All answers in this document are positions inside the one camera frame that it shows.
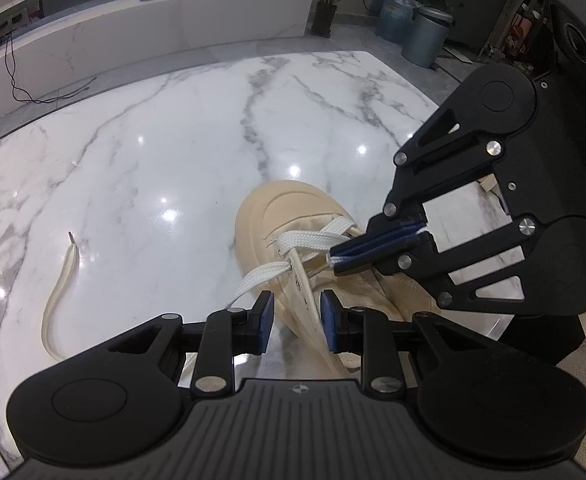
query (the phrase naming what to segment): gray trash can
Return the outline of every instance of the gray trash can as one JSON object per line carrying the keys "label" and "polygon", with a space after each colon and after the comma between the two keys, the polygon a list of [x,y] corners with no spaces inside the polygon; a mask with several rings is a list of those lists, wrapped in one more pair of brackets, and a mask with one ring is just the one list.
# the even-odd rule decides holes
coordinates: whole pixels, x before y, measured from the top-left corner
{"label": "gray trash can", "polygon": [[415,10],[413,28],[404,43],[402,55],[411,63],[429,68],[447,39],[453,16],[431,7]]}

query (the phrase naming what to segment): black cable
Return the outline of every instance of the black cable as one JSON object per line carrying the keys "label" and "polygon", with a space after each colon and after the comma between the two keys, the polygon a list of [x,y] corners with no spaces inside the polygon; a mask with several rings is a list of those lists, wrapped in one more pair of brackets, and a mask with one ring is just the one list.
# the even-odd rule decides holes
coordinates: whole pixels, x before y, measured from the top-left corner
{"label": "black cable", "polygon": [[[12,60],[13,60],[12,72],[10,71],[9,62],[8,62],[9,43],[10,43],[10,56],[12,57]],[[49,105],[49,104],[55,103],[55,102],[62,100],[62,99],[72,99],[73,97],[76,97],[80,92],[83,92],[84,90],[88,90],[90,88],[89,85],[97,79],[97,77],[94,77],[88,83],[83,85],[81,88],[78,88],[77,90],[69,92],[68,94],[60,95],[58,97],[53,97],[51,99],[44,99],[44,100],[33,99],[32,95],[28,92],[28,90],[20,88],[19,86],[17,86],[15,84],[15,71],[17,70],[17,63],[15,61],[15,51],[13,50],[13,44],[12,44],[12,29],[9,32],[9,39],[8,39],[8,41],[6,41],[6,53],[4,54],[4,66],[6,67],[6,72],[8,72],[9,76],[10,76],[10,84],[12,86],[12,97],[17,102],[20,102],[20,103],[34,103],[36,105]],[[16,97],[15,96],[16,90],[19,90],[20,92],[24,92],[28,96],[28,99],[19,99],[18,97]]]}

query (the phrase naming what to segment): marble table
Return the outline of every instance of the marble table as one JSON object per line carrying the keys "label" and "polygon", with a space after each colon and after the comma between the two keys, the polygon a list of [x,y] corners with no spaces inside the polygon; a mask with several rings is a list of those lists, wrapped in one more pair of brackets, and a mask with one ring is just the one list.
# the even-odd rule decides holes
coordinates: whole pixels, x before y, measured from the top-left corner
{"label": "marble table", "polygon": [[[52,324],[61,355],[164,312],[203,320],[241,279],[233,222],[249,191],[268,180],[300,179],[330,193],[365,226],[390,189],[392,155],[435,109],[370,54],[292,54],[144,80],[0,140],[4,456],[12,465],[20,460],[4,415],[10,393],[54,364],[39,332],[67,232],[81,260]],[[510,221],[477,184],[426,207],[440,250]],[[505,254],[456,279],[517,259]],[[492,293],[520,293],[513,283],[500,287]],[[507,322],[473,320],[493,337]],[[314,378],[313,359],[276,323],[267,354],[242,358],[237,369],[240,376]]]}

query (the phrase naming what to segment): shoelace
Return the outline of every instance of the shoelace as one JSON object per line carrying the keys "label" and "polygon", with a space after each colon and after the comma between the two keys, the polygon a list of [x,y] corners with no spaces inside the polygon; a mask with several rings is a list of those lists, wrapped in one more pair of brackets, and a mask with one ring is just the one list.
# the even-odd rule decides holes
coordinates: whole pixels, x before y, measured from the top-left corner
{"label": "shoelace", "polygon": [[[344,233],[355,226],[356,223],[352,219],[345,216],[339,216],[331,220],[320,231],[287,231],[278,237],[277,243],[279,254],[284,257],[292,250],[311,249],[313,252],[308,253],[301,258],[302,263],[305,263],[322,253],[326,253],[326,265],[310,274],[309,278],[312,278],[322,270],[332,266],[328,251],[335,245],[350,240],[350,238],[345,236]],[[240,282],[240,285],[235,291],[233,300],[227,304],[227,308],[253,287],[277,278],[290,270],[292,270],[292,265],[286,261],[271,262],[256,267],[244,276],[244,279]]]}

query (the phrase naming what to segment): shoe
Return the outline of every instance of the shoe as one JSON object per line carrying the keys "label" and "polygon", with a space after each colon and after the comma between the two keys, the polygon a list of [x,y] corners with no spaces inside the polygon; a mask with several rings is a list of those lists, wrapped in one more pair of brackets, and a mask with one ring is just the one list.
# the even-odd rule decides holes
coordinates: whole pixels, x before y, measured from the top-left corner
{"label": "shoe", "polygon": [[404,274],[366,270],[334,275],[327,252],[361,234],[339,203],[294,180],[255,189],[235,219],[235,253],[246,275],[236,298],[251,289],[273,291],[276,315],[321,356],[335,378],[348,377],[348,368],[359,367],[359,356],[329,352],[319,309],[323,290],[333,289],[345,307],[375,308],[391,320],[411,320],[419,311],[440,313],[433,298]]}

